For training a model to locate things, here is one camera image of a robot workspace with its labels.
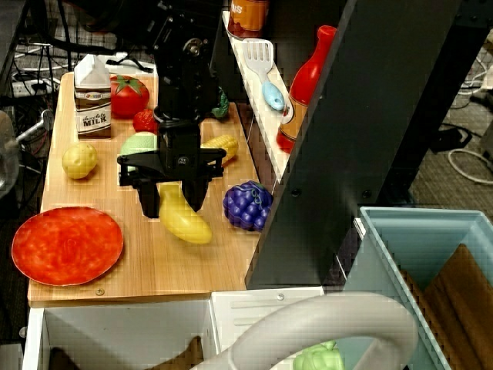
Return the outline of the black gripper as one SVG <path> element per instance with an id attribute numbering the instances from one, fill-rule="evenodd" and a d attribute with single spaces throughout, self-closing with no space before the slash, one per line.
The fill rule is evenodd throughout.
<path id="1" fill-rule="evenodd" d="M 153 117 L 159 124 L 157 148 L 119 156 L 119 184 L 136 185 L 141 180 L 138 194 L 143 215 L 156 219 L 160 196 L 155 183 L 182 181 L 183 196 L 197 212 L 203 205 L 209 182 L 223 176 L 222 159 L 226 151 L 201 147 L 198 116 L 172 118 L 155 111 Z"/>

